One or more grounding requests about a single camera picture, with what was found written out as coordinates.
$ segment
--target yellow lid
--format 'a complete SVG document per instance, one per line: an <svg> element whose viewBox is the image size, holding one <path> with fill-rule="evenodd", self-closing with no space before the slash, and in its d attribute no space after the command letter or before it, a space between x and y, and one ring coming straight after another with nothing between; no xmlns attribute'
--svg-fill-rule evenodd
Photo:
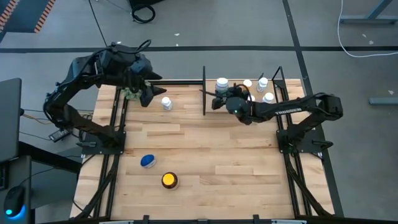
<svg viewBox="0 0 398 224"><path fill-rule="evenodd" d="M172 185L174 183L174 181L175 181L175 178L174 178L174 176L172 174L165 174L163 176L162 182L165 185Z"/></svg>

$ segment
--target wooden tabletop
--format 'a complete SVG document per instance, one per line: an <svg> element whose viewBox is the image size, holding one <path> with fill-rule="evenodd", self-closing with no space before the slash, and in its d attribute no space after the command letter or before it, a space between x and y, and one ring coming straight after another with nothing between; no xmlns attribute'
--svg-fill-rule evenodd
<svg viewBox="0 0 398 224"><path fill-rule="evenodd" d="M290 98L304 96L300 80L286 82ZM141 220L143 215L156 220L252 219L254 214L260 218L294 217L284 160L275 136L275 119L246 126L227 113L203 116L202 86L161 87L167 93L156 96L147 108L129 102L113 220ZM101 87L94 122L109 124L114 94L114 86ZM171 111L163 110L163 96L171 99ZM296 113L292 118L298 123L306 116ZM140 166L146 154L156 158L156 165L150 169ZM75 194L75 202L81 207L98 188L102 160L103 156L97 155L81 169ZM301 154L301 160L308 189L333 213L321 160L311 154ZM177 174L179 188L167 190L162 186L161 177L166 172ZM303 214L300 190L296 189ZM102 215L107 195L105 192ZM79 212L73 206L71 217Z"/></svg>

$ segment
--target green object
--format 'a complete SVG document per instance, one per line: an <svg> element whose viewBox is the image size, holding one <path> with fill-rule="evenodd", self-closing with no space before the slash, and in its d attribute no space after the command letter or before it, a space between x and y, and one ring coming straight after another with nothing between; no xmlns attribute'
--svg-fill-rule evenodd
<svg viewBox="0 0 398 224"><path fill-rule="evenodd" d="M150 82L145 81L145 85L146 86L150 86ZM140 96L142 94L142 91L138 90L137 93L133 93L133 92L130 91L129 88L125 88L125 89L122 90L122 93L124 94L124 97L126 97L126 99L132 100L132 101L137 101L137 100L139 100L139 98L140 98Z"/></svg>

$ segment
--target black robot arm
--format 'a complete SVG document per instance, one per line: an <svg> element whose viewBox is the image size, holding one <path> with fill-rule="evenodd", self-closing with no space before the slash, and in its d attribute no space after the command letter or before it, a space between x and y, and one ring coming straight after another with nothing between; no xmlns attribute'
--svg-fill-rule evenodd
<svg viewBox="0 0 398 224"><path fill-rule="evenodd" d="M70 65L66 79L56 83L56 89L47 94L43 105L46 117L61 129L85 131L98 136L104 145L118 143L114 127L101 126L80 116L68 102L80 91L93 85L128 87L133 93L141 94L141 106L149 105L154 96L166 92L146 80L160 80L162 77L152 71L148 59L139 52L149 46L145 41L138 49L112 44L87 57L78 57Z"/></svg>
<svg viewBox="0 0 398 224"><path fill-rule="evenodd" d="M243 90L241 86L243 85L234 85L224 93L207 93L215 96L212 108L217 110L225 105L228 113L234 114L240 122L246 125L252 122L265 122L277 115L301 111L311 112L311 115L299 124L293 124L287 128L287 134L285 135L287 139L285 141L289 144L301 141L306 132L322 122L334 121L343 116L340 98L334 95L317 93L280 103L260 103L250 101L248 99L249 91ZM319 101L319 104L316 105L313 103L314 101Z"/></svg>

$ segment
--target concrete floor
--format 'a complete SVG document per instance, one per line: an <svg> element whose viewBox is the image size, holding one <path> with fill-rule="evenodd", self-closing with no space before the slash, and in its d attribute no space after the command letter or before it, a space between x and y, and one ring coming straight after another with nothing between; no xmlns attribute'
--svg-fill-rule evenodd
<svg viewBox="0 0 398 224"><path fill-rule="evenodd" d="M126 9L126 0L110 0ZM365 14L377 0L345 1L344 14ZM289 0L301 46L338 46L336 25L340 1ZM131 16L104 0L93 1L98 22L108 43L122 41L137 46L152 39L152 46L267 45L293 46L282 1L276 0L166 0L154 6L157 17L150 24L136 24ZM398 16L398 1L385 11ZM342 26L341 39L349 46L398 45L398 25ZM103 47L86 0L57 0L38 34L7 33L0 48ZM375 54L385 52L353 52ZM22 78L22 107L40 110L46 92L66 77L73 58L88 53L0 54L0 80ZM301 78L295 52L195 51L148 52L147 57L164 78L200 78L206 65L210 78L271 77L281 65L288 78ZM398 220L398 107L370 106L370 96L398 94L398 55L351 58L344 52L304 52L313 92L339 96L344 117L325 122L327 140L335 145L330 156L346 217ZM92 110L97 90L79 93L71 104ZM41 116L40 113L29 113ZM53 125L21 119L21 131L54 132ZM74 146L70 138L52 143L29 136L21 139L51 152ZM65 220L69 216L75 182L69 183L65 200L37 210L37 222Z"/></svg>

